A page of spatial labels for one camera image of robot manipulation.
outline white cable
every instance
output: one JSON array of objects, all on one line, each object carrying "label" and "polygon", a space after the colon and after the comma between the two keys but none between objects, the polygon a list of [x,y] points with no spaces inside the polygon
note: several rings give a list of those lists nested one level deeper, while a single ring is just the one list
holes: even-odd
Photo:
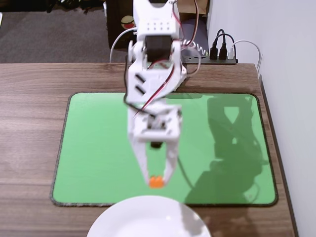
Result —
[{"label": "white cable", "polygon": [[1,23],[2,23],[2,16],[3,16],[3,14],[2,14],[2,12],[0,12],[0,27],[1,27]]},{"label": "white cable", "polygon": [[198,15],[199,15],[199,12],[198,12],[198,4],[197,4],[196,0],[194,0],[194,4],[196,5],[196,22],[194,24],[194,31],[193,31],[193,34],[192,34],[192,41],[191,40],[189,40],[189,42],[186,41],[185,45],[181,48],[181,51],[187,49],[188,47],[190,47],[190,44],[196,38],[196,34],[197,34],[197,31],[198,31]]},{"label": "white cable", "polygon": [[198,50],[197,50],[195,47],[188,47],[187,49],[190,50],[190,51],[192,51],[192,52],[194,52],[194,53],[197,55],[197,57],[198,57],[197,68],[196,68],[193,72],[187,73],[188,76],[191,76],[191,77],[192,77],[192,76],[194,76],[194,75],[198,72],[198,70],[199,70],[199,67],[200,67],[200,65],[201,65],[201,55],[200,55],[200,53],[198,52]]},{"label": "white cable", "polygon": [[260,66],[260,63],[261,63],[261,51],[260,51],[260,48],[258,47],[258,45],[256,45],[254,42],[251,42],[249,40],[246,40],[246,39],[241,39],[241,40],[237,40],[235,43],[233,43],[232,47],[230,48],[229,50],[229,53],[228,53],[228,59],[233,59],[234,58],[234,45],[239,43],[239,42],[247,42],[247,43],[251,43],[253,44],[254,46],[256,46],[258,52],[259,52],[259,60],[258,60],[258,64],[257,64],[257,69],[259,71],[259,66]]},{"label": "white cable", "polygon": [[114,46],[116,45],[116,43],[118,42],[119,38],[122,37],[122,35],[124,35],[125,33],[127,32],[130,32],[130,31],[136,31],[137,30],[137,27],[134,27],[134,28],[130,28],[130,29],[127,29],[125,31],[123,31],[122,33],[120,33],[120,35],[116,38],[116,40],[114,41],[112,47],[111,47],[111,51],[110,51],[110,62],[112,60],[112,54],[113,54],[113,50],[114,50]]}]

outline white wall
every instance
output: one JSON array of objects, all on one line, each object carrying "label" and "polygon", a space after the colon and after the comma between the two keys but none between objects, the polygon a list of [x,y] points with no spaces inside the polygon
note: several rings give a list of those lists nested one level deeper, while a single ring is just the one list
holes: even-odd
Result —
[{"label": "white wall", "polygon": [[[235,40],[252,40],[261,48],[260,73],[299,234],[315,236],[316,0],[211,1],[209,44],[223,28]],[[239,43],[237,58],[256,64],[258,53]]]}]

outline mat border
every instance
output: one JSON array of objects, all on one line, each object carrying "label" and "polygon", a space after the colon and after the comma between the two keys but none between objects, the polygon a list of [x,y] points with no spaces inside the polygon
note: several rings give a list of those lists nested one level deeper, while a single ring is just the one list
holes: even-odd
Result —
[{"label": "mat border", "polygon": [[[115,92],[113,92],[113,91],[111,91],[111,92],[106,92],[106,91],[98,91],[98,92],[81,91],[81,92],[73,93],[68,98],[66,114],[65,114],[64,124],[63,124],[63,130],[62,130],[61,139],[60,139],[60,143],[59,143],[59,151],[58,151],[56,165],[55,165],[55,170],[54,170],[53,182],[51,184],[50,193],[49,193],[49,199],[56,206],[67,206],[67,207],[81,207],[81,206],[104,207],[104,206],[107,206],[107,207],[109,207],[109,206],[112,206],[112,205],[115,204],[115,203],[59,202],[59,201],[56,201],[54,199],[54,197],[53,197],[54,187],[55,187],[55,182],[56,182],[56,176],[57,176],[57,170],[58,170],[58,165],[59,165],[59,159],[60,159],[62,144],[63,144],[63,140],[64,140],[64,133],[65,133],[65,128],[66,128],[66,122],[67,122],[67,117],[68,117],[70,101],[71,101],[72,97],[77,95],[77,94],[99,94],[99,93],[103,93],[103,94],[106,94],[106,93],[124,93],[124,91],[121,91],[121,92],[119,92],[119,91],[115,91]],[[277,184],[276,184],[273,164],[272,164],[272,160],[271,160],[270,149],[269,149],[269,145],[268,145],[268,141],[267,141],[266,131],[265,131],[264,124],[263,124],[260,101],[259,101],[258,97],[255,94],[248,93],[248,92],[175,92],[175,93],[187,93],[187,94],[244,94],[244,95],[251,95],[251,96],[253,96],[256,99],[256,101],[257,101],[257,106],[258,106],[258,111],[259,111],[259,116],[260,116],[260,121],[261,121],[261,127],[262,127],[262,131],[263,131],[263,135],[264,135],[264,139],[265,139],[265,143],[266,143],[266,148],[267,148],[267,152],[268,152],[269,164],[270,164],[270,169],[271,169],[271,174],[272,174],[272,179],[273,179],[273,185],[274,185],[274,191],[275,191],[275,199],[271,203],[265,203],[265,204],[253,204],[253,203],[248,203],[248,204],[245,204],[245,203],[242,203],[242,204],[240,204],[240,203],[236,203],[236,204],[231,204],[231,203],[230,204],[226,204],[226,203],[221,203],[221,204],[209,204],[209,203],[208,204],[186,204],[185,203],[185,205],[190,206],[190,207],[212,207],[212,206],[216,206],[216,207],[269,207],[269,206],[275,205],[278,202]]]}]

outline power strip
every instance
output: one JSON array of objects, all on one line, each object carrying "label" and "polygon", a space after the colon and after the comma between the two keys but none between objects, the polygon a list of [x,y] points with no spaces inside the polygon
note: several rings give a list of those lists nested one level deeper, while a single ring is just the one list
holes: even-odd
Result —
[{"label": "power strip", "polygon": [[[182,56],[182,63],[184,64],[198,64],[198,57],[196,56]],[[209,57],[202,56],[201,64],[236,64],[238,60],[234,57],[233,59],[209,59]]]}]

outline black cable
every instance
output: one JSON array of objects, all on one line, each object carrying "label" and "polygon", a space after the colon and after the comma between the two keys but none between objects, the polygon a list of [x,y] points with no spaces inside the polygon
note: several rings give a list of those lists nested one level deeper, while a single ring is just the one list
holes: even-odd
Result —
[{"label": "black cable", "polygon": [[179,163],[179,167],[180,167],[180,170],[183,174],[183,178],[184,180],[187,182],[187,184],[189,185],[190,189],[192,190],[194,188],[193,184],[190,182],[189,178],[188,178],[188,175],[186,174],[185,170],[184,170],[184,167],[183,167],[183,164],[180,160],[180,157],[178,157],[178,163]]},{"label": "black cable", "polygon": [[223,43],[226,43],[225,31],[223,29],[219,29],[216,36],[218,36],[221,32],[223,33]]},{"label": "black cable", "polygon": [[124,69],[124,86],[125,86],[125,89],[126,89],[126,93],[124,94],[123,102],[124,102],[127,106],[129,106],[129,107],[133,108],[134,110],[138,111],[139,113],[149,114],[150,116],[152,116],[152,117],[155,118],[156,115],[151,114],[150,112],[148,112],[148,111],[146,111],[146,110],[142,110],[142,109],[140,109],[140,108],[137,108],[137,107],[136,107],[135,105],[133,105],[132,103],[128,103],[128,102],[126,101],[126,98],[127,98],[127,81],[126,81],[127,64],[128,64],[128,57],[126,56],[126,57],[125,57],[125,69]]},{"label": "black cable", "polygon": [[[218,35],[218,36],[215,38],[214,42],[217,42],[217,39],[218,39],[220,36],[228,36],[229,38],[232,39],[232,42],[235,43],[234,38],[233,38],[231,35],[226,34],[226,33]],[[234,51],[235,51],[235,59],[237,60],[237,57],[236,57],[236,46],[235,46],[235,45],[234,45]]]}]

